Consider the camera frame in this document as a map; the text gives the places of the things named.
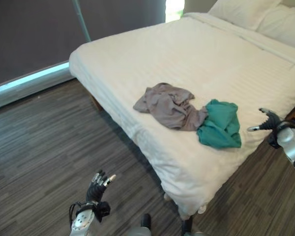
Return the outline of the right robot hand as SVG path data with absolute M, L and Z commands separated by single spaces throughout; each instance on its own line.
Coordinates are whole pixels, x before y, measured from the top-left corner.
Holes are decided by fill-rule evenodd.
M 260 125 L 248 127 L 248 132 L 254 132 L 258 130 L 273 130 L 276 129 L 282 122 L 280 117 L 272 110 L 267 108 L 259 108 L 259 111 L 266 114 L 267 120 Z

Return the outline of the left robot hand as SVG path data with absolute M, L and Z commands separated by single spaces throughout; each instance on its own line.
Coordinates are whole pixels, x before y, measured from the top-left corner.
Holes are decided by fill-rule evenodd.
M 98 203 L 101 201 L 104 192 L 117 175 L 106 176 L 103 170 L 99 170 L 92 178 L 86 193 L 86 202 Z

